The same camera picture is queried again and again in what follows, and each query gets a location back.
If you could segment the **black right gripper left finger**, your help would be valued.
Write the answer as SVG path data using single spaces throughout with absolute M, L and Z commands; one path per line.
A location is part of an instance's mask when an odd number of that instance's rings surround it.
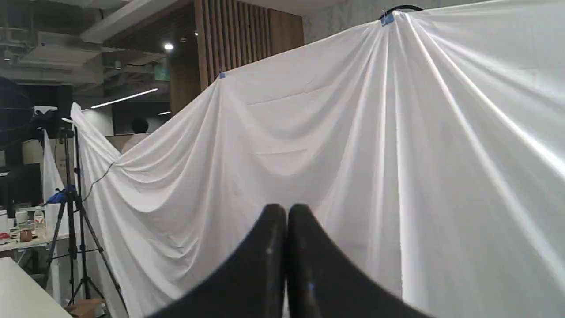
M 286 211 L 268 204 L 212 274 L 154 318 L 280 318 L 284 311 Z

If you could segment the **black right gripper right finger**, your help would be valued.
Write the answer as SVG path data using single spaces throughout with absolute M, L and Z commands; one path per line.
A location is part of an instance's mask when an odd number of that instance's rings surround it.
M 425 317 L 364 274 L 305 204 L 288 215 L 287 291 L 292 318 Z

